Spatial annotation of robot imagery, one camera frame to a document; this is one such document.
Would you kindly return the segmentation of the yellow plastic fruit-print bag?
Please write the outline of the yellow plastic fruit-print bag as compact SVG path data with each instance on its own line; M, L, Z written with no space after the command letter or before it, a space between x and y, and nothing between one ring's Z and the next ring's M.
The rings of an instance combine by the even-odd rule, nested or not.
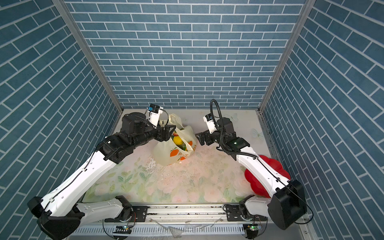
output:
M162 165L168 166L178 161L183 161L193 155L198 140L191 126L184 126L179 116L169 115L169 124L175 125L171 138L164 142L159 142L153 149L154 160Z

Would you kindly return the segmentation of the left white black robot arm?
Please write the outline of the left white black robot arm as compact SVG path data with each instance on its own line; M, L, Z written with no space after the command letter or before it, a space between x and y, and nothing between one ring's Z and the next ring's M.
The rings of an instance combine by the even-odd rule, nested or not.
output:
M137 112L124 115L121 130L100 142L70 177L45 196L29 200L29 210L48 237L63 240L77 228L100 220L132 220L133 208L124 196L91 204L80 203L79 200L100 177L131 155L134 149L151 140L163 142L171 138L176 126L161 126L159 116L154 113L147 118Z

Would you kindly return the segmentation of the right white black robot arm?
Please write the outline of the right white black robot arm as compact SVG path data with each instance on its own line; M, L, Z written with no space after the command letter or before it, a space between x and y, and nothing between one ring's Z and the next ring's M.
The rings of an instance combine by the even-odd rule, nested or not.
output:
M277 227L286 230L307 213L309 206L303 185L280 174L257 155L246 140L236 135L230 119L215 121L208 114L203 120L208 130L196 135L200 144L219 144L223 152L244 166L267 192L267 198L254 196L242 202L247 214L270 218Z

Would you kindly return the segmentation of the yellow fake lemon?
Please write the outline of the yellow fake lemon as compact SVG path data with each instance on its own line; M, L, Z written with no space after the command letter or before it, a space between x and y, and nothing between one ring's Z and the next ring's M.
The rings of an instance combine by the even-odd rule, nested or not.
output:
M179 136L174 136L173 142L177 145L177 144L181 144L183 140Z

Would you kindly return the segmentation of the green fake grape bunch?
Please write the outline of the green fake grape bunch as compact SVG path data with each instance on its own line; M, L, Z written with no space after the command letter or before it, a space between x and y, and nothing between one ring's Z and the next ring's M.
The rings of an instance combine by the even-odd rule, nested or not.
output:
M183 151L187 151L187 146L184 142L182 142L181 144L177 144L177 146Z

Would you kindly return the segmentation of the red flower-shaped plate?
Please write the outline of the red flower-shaped plate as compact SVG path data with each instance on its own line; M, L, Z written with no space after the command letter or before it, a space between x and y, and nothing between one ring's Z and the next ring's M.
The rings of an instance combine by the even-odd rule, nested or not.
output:
M291 180L290 174L283 169L282 164L267 156L240 156L238 162L246 168L245 178L258 196L271 198Z

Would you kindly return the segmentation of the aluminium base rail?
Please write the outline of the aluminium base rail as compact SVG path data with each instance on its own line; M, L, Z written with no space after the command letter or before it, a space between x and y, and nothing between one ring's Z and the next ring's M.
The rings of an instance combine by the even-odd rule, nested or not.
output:
M315 240L309 217L281 230L263 211L244 216L239 204L135 205L136 220L98 221L80 227L69 240Z

